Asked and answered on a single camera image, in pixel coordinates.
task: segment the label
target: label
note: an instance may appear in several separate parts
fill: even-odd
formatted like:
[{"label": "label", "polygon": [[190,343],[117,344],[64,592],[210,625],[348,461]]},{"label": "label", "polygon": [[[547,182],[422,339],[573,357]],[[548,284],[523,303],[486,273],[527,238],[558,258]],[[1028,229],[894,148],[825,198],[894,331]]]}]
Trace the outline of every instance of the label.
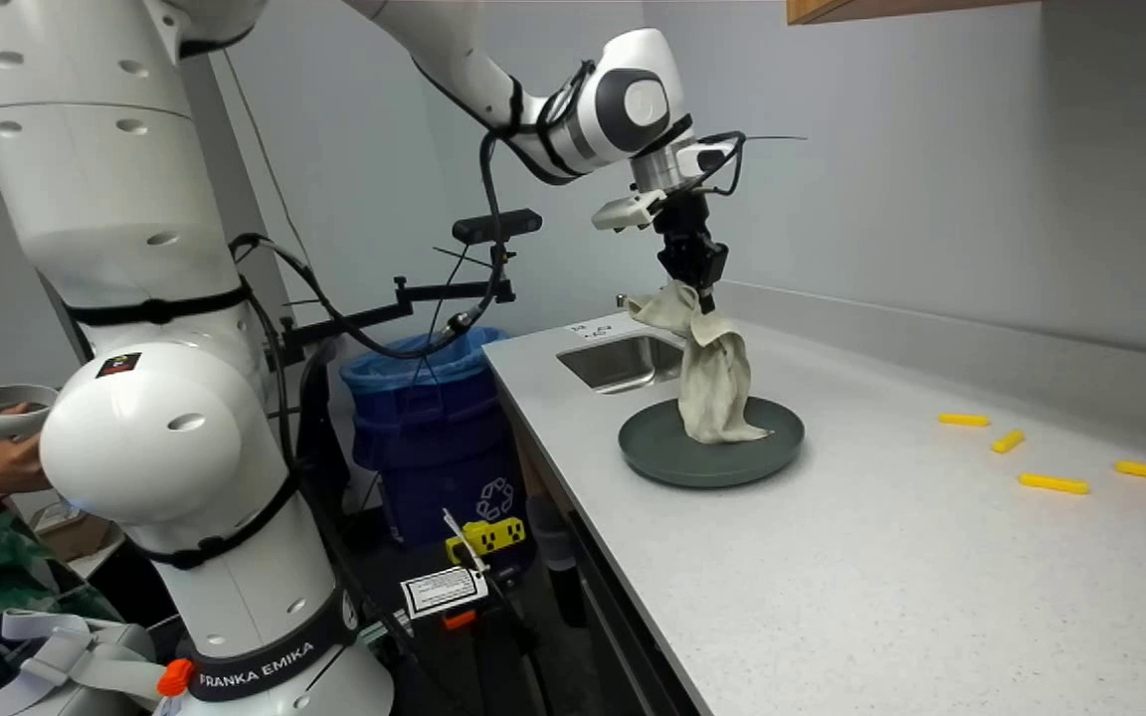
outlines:
[{"label": "label", "polygon": [[99,365],[95,377],[137,372],[137,365],[141,365],[141,355],[117,355],[117,357],[107,357],[107,360]]}]

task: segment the countertop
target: countertop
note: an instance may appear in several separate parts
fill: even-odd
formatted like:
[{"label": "countertop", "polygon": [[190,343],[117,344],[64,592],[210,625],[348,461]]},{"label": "countertop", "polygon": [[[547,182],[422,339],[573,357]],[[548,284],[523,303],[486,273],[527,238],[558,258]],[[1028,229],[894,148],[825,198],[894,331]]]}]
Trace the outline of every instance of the countertop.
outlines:
[{"label": "countertop", "polygon": [[[762,483],[664,489],[619,430],[677,381],[593,395],[558,360],[637,331],[593,318],[490,360],[706,713],[1146,713],[1146,481],[1109,467],[1146,442],[741,318],[753,395],[803,417],[803,452]],[[1005,430],[1028,446],[995,458]]]}]

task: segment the blue container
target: blue container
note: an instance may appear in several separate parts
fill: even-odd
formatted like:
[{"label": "blue container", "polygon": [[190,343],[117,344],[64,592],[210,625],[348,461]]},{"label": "blue container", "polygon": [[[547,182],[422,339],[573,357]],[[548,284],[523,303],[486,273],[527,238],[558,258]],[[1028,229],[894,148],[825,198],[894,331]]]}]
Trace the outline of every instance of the blue container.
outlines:
[{"label": "blue container", "polygon": [[344,365],[356,395],[356,461],[384,471],[386,522],[401,546],[450,538],[443,507],[457,522],[523,507],[523,467],[481,355],[497,339],[479,324],[422,365],[384,355]]}]

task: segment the person's hand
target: person's hand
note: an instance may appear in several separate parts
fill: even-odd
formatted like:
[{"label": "person's hand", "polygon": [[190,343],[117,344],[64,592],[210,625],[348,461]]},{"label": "person's hand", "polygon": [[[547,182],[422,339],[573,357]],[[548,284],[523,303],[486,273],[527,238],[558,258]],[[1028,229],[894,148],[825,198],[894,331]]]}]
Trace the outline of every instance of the person's hand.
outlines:
[{"label": "person's hand", "polygon": [[48,489],[39,436],[0,442],[0,495]]}]

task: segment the cabinet door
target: cabinet door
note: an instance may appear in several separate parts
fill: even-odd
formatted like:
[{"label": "cabinet door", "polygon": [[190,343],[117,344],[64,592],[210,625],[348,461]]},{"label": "cabinet door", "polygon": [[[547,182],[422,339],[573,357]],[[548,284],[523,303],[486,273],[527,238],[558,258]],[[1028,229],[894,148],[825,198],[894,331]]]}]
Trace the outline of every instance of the cabinet door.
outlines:
[{"label": "cabinet door", "polygon": [[986,5],[1022,5],[1022,0],[787,0],[783,13],[794,25],[827,25],[827,18],[949,13]]}]

